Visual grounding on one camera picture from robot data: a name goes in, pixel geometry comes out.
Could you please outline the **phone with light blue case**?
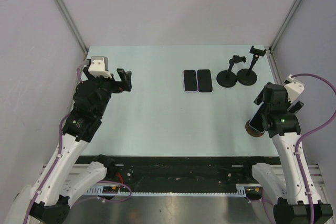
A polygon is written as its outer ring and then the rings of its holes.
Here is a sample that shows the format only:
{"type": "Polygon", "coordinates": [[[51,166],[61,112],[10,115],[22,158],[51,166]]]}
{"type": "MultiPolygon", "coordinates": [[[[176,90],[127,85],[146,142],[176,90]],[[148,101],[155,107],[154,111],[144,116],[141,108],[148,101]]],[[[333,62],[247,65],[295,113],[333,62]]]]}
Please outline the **phone with light blue case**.
{"type": "Polygon", "coordinates": [[[257,112],[255,113],[255,115],[252,117],[252,119],[249,121],[248,125],[254,130],[254,131],[257,131],[257,132],[260,132],[260,133],[264,133],[265,130],[264,130],[264,127],[263,127],[263,118],[262,118],[262,114],[264,112],[264,104],[262,104],[257,112]]]}

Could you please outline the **brown round phone stand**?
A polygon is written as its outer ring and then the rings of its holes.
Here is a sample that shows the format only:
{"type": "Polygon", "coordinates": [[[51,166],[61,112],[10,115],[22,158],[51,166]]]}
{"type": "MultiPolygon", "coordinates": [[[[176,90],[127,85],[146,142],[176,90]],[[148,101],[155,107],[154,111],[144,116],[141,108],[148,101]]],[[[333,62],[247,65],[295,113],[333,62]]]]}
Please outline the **brown round phone stand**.
{"type": "Polygon", "coordinates": [[[250,120],[248,120],[245,124],[245,130],[246,132],[252,136],[252,137],[261,137],[264,135],[264,132],[259,132],[257,131],[256,129],[252,128],[250,125],[249,125],[249,122],[250,120]]]}

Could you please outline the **black phone stand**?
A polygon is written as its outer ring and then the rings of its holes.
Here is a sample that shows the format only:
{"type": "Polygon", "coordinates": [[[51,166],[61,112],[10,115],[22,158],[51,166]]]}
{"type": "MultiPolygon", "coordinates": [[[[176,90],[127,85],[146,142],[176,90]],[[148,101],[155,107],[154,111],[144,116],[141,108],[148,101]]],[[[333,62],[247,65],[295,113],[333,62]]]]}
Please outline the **black phone stand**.
{"type": "Polygon", "coordinates": [[[246,57],[233,55],[229,60],[228,69],[218,73],[216,81],[221,87],[231,88],[237,83],[237,76],[232,72],[232,68],[235,64],[240,62],[246,62],[246,57]]]}
{"type": "Polygon", "coordinates": [[[257,81],[257,75],[253,71],[253,67],[260,57],[266,54],[267,50],[257,49],[251,46],[249,53],[253,55],[249,68],[240,69],[237,73],[237,81],[244,86],[252,86],[257,81]]]}

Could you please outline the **phone with lilac case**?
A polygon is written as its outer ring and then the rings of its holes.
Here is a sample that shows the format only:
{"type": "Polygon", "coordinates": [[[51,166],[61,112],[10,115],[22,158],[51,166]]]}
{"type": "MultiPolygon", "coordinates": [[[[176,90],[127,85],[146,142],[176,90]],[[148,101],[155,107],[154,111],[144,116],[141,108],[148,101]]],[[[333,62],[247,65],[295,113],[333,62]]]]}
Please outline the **phone with lilac case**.
{"type": "Polygon", "coordinates": [[[185,92],[198,91],[197,76],[196,76],[195,70],[184,70],[183,71],[183,82],[184,82],[185,92]]]}

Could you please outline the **phone with black case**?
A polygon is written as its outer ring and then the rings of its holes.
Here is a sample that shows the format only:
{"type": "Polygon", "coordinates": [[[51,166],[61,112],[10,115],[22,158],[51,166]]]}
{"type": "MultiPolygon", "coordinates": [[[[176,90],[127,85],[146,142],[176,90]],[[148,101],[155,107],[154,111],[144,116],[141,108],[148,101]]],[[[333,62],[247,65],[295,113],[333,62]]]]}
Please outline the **phone with black case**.
{"type": "Polygon", "coordinates": [[[199,69],[197,71],[198,90],[203,93],[210,93],[213,91],[212,76],[209,69],[199,69]]]}

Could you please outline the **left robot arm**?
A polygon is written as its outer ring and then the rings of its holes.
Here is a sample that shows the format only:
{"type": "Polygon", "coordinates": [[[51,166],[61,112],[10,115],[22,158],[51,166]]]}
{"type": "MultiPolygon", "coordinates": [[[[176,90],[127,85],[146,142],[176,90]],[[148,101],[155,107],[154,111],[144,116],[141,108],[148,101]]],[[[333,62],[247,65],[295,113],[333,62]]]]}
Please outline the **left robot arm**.
{"type": "Polygon", "coordinates": [[[78,157],[89,145],[102,123],[102,117],[113,94],[130,92],[132,72],[117,69],[117,81],[105,69],[93,72],[89,67],[79,71],[73,95],[73,108],[59,124],[59,142],[45,170],[30,192],[30,202],[23,223],[34,217],[43,223],[63,223],[76,201],[94,184],[115,178],[113,159],[98,155],[75,179],[66,179],[78,157]]]}

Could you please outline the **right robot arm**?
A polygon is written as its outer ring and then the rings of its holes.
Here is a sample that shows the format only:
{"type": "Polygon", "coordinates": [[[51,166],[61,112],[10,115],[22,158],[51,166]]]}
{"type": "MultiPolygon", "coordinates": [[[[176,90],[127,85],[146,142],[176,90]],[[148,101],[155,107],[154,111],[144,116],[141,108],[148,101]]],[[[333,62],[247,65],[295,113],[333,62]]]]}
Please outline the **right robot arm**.
{"type": "Polygon", "coordinates": [[[268,133],[280,159],[284,180],[266,163],[242,169],[243,179],[258,181],[269,196],[276,223],[327,223],[333,216],[331,205],[323,203],[316,190],[299,141],[296,112],[303,104],[297,98],[304,88],[296,79],[284,85],[267,83],[254,101],[259,109],[248,122],[252,130],[268,133]]]}

